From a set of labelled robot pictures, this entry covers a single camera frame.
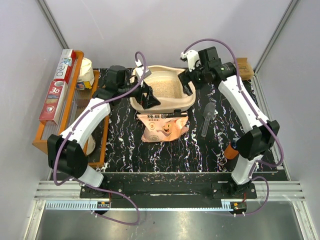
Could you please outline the cream plastic litter box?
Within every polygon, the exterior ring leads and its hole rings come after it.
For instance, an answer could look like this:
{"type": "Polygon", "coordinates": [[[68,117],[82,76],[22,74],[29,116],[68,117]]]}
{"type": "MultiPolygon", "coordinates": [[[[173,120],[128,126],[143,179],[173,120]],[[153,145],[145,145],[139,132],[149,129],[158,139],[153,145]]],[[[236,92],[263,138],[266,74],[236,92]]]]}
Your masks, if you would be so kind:
{"type": "Polygon", "coordinates": [[[187,111],[196,101],[196,89],[192,82],[188,85],[192,95],[183,92],[183,86],[178,75],[184,71],[183,68],[173,68],[162,65],[150,65],[148,69],[151,75],[144,82],[153,90],[153,95],[160,101],[160,105],[143,109],[134,97],[130,104],[133,109],[141,114],[170,114],[175,110],[187,111]]]}

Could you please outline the pink cat litter bag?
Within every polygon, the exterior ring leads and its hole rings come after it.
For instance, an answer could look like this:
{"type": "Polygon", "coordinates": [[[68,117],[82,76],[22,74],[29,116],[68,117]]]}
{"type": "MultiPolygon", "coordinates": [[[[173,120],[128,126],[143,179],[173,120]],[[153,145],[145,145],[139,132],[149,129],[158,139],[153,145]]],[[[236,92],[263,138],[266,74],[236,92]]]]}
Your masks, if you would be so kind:
{"type": "Polygon", "coordinates": [[[187,112],[175,111],[166,114],[138,114],[137,118],[144,124],[141,140],[145,143],[171,142],[179,139],[189,128],[187,112]]]}

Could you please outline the clear plastic scoop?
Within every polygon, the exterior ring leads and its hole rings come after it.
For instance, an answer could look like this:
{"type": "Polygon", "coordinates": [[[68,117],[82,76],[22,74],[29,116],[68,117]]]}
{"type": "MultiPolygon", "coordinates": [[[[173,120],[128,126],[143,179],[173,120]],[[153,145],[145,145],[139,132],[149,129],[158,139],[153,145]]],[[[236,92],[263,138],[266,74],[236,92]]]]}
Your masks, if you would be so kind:
{"type": "Polygon", "coordinates": [[[216,110],[216,104],[214,102],[209,102],[204,108],[204,112],[203,112],[204,123],[203,123],[202,132],[201,132],[202,137],[206,137],[207,135],[210,121],[215,117],[215,110],[216,110]]]}

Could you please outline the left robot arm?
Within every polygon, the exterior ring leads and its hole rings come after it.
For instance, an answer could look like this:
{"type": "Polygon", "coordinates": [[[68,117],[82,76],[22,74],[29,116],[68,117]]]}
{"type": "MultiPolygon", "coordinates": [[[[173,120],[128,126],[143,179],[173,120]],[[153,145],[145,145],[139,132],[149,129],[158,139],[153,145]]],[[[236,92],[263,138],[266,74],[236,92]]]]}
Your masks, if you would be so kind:
{"type": "Polygon", "coordinates": [[[89,166],[84,146],[93,131],[111,112],[111,107],[122,98],[135,98],[143,109],[160,105],[152,88],[144,82],[151,71],[138,64],[134,75],[120,65],[111,66],[101,87],[92,95],[85,110],[60,135],[52,134],[47,139],[48,165],[54,172],[60,171],[90,185],[98,198],[108,193],[104,176],[89,166]]]}

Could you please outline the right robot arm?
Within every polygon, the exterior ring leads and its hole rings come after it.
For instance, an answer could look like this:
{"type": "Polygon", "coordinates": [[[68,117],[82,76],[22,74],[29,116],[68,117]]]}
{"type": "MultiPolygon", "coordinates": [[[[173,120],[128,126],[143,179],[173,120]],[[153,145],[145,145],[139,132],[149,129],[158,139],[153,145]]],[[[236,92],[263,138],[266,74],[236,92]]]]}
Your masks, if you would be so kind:
{"type": "Polygon", "coordinates": [[[183,51],[180,58],[188,64],[188,68],[178,75],[183,92],[188,96],[193,93],[189,83],[197,88],[204,84],[214,85],[229,101],[242,124],[244,135],[225,150],[226,153],[235,152],[238,159],[231,179],[221,188],[223,194],[239,198],[250,188],[253,171],[273,146],[280,125],[260,111],[237,75],[236,65],[222,63],[215,47],[183,51]]]}

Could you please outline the brown cardboard box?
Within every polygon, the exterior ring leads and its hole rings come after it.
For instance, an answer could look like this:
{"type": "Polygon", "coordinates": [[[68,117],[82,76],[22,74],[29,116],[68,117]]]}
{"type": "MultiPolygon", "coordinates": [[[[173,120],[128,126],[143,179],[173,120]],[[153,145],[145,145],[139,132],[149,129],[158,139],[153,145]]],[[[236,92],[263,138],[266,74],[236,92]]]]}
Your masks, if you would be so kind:
{"type": "Polygon", "coordinates": [[[246,57],[239,57],[236,59],[239,75],[243,81],[249,81],[254,76],[254,70],[246,57]]]}

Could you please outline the red white toothpaste box upper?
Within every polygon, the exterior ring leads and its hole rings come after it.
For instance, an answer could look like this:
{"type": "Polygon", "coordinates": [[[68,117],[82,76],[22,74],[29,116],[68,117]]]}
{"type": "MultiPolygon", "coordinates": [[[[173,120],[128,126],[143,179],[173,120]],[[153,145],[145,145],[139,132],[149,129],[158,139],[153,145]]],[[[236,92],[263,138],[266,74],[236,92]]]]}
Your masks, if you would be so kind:
{"type": "Polygon", "coordinates": [[[68,84],[75,60],[76,53],[73,49],[63,49],[53,80],[65,81],[68,84]]]}

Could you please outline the red 3D toothpaste box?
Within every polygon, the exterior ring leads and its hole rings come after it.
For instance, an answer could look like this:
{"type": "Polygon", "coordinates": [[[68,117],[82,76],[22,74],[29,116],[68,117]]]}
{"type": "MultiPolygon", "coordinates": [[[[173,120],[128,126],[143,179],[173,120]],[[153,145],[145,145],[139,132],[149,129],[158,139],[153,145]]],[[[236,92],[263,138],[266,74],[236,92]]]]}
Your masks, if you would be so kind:
{"type": "Polygon", "coordinates": [[[68,85],[63,80],[52,80],[43,104],[39,121],[43,124],[47,122],[59,122],[63,103],[68,90],[68,85]]]}

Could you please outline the black marble pattern mat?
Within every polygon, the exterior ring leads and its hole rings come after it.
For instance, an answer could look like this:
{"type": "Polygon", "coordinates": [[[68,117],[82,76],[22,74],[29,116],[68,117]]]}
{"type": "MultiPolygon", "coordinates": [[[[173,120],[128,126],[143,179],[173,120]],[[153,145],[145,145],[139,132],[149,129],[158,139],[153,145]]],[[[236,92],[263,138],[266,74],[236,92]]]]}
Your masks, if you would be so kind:
{"type": "Polygon", "coordinates": [[[188,131],[170,142],[141,140],[145,126],[129,99],[112,110],[104,158],[105,172],[225,172],[224,150],[231,140],[244,134],[243,126],[229,101],[213,85],[196,91],[195,103],[188,109],[188,131]],[[205,106],[215,103],[206,137],[202,137],[205,106]]]}

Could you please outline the orange wooden tray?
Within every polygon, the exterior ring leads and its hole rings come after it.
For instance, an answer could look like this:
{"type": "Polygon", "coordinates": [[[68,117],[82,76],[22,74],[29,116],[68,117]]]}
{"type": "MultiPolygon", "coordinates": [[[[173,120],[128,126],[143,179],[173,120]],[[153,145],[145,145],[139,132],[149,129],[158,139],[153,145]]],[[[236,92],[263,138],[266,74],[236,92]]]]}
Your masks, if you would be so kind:
{"type": "MultiPolygon", "coordinates": [[[[65,101],[62,105],[61,115],[58,124],[53,122],[40,123],[35,134],[32,145],[47,154],[47,139],[52,134],[60,134],[69,127],[76,118],[85,110],[92,97],[92,94],[99,85],[100,71],[94,70],[94,82],[91,89],[77,90],[76,84],[80,74],[84,53],[80,50],[75,51],[76,59],[72,68],[68,90],[65,101]]],[[[106,116],[92,133],[95,148],[88,155],[89,165],[93,168],[102,168],[105,165],[106,145],[108,138],[109,117],[106,116]]]]}

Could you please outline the orange bottle with white cap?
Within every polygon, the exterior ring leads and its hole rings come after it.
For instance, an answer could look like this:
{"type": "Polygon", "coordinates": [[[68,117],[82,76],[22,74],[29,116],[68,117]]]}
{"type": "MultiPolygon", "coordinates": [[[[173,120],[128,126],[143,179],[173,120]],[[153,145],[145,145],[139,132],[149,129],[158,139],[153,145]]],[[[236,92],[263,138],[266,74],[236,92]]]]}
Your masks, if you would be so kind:
{"type": "Polygon", "coordinates": [[[227,148],[224,150],[224,157],[227,160],[233,160],[237,157],[238,154],[239,152],[237,151],[237,144],[233,140],[228,144],[227,148]]]}

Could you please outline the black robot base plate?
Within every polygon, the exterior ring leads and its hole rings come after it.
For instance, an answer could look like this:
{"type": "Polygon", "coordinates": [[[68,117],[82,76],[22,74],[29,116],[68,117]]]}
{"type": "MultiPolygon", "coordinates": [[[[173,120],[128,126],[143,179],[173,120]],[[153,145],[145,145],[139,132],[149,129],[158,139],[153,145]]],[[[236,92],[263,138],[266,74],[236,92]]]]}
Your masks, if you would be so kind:
{"type": "Polygon", "coordinates": [[[128,197],[196,195],[214,199],[257,198],[252,182],[237,186],[228,172],[106,172],[102,188],[128,197]]]}

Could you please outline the aluminium rail frame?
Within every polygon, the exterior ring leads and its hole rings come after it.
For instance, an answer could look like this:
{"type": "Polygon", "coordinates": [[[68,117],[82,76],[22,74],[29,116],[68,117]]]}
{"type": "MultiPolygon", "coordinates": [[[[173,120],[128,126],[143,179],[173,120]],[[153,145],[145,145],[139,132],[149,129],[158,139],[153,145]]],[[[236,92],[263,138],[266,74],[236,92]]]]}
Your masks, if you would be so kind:
{"type": "Polygon", "coordinates": [[[297,181],[254,183],[256,199],[108,195],[41,181],[23,238],[106,240],[317,240],[297,181]]]}

